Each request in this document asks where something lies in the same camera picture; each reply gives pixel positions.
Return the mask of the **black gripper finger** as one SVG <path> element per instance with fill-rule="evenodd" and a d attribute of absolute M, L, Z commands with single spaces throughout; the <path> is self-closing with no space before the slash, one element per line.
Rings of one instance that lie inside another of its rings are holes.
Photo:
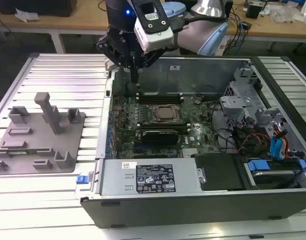
<path fill-rule="evenodd" d="M 138 83 L 139 79 L 139 70 L 143 68 L 150 67 L 159 57 L 161 57 L 166 52 L 165 48 L 161 48 L 158 50 L 153 50 L 151 52 L 141 53 L 135 55 L 134 66 L 135 66 L 135 73 L 134 73 L 134 83 Z"/>
<path fill-rule="evenodd" d="M 135 83 L 135 55 L 130 51 L 126 34 L 119 34 L 117 37 L 105 35 L 96 46 L 115 65 L 127 68 L 131 82 Z"/>

